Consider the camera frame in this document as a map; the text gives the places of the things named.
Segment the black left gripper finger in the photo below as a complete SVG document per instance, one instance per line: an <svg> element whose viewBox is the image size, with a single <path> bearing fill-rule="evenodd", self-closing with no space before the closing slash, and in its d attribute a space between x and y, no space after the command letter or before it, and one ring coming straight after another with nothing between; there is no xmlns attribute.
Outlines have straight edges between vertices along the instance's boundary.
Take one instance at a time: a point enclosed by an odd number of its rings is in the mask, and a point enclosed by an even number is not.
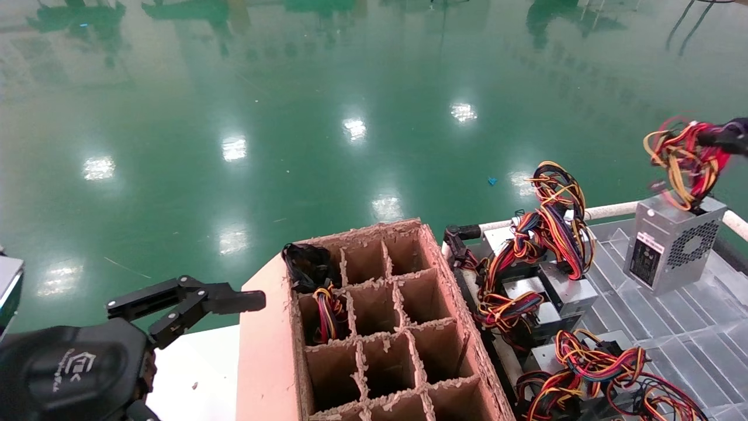
<svg viewBox="0 0 748 421"><path fill-rule="evenodd" d="M149 327L153 347L165 349L206 315L257 312L265 308L265 294L190 294Z"/></svg>
<svg viewBox="0 0 748 421"><path fill-rule="evenodd" d="M190 275L140 289L114 298L106 306L108 318L123 318L131 322L160 312L171 311L190 294L265 294L263 291L236 291L226 282L204 283Z"/></svg>

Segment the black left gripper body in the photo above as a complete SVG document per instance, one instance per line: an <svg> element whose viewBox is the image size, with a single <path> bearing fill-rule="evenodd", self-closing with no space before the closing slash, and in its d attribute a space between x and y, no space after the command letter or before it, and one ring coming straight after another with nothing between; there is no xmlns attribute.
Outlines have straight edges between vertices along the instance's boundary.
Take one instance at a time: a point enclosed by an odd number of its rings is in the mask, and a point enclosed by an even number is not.
<svg viewBox="0 0 748 421"><path fill-rule="evenodd" d="M3 420L157 420L153 345L121 318L2 340Z"/></svg>

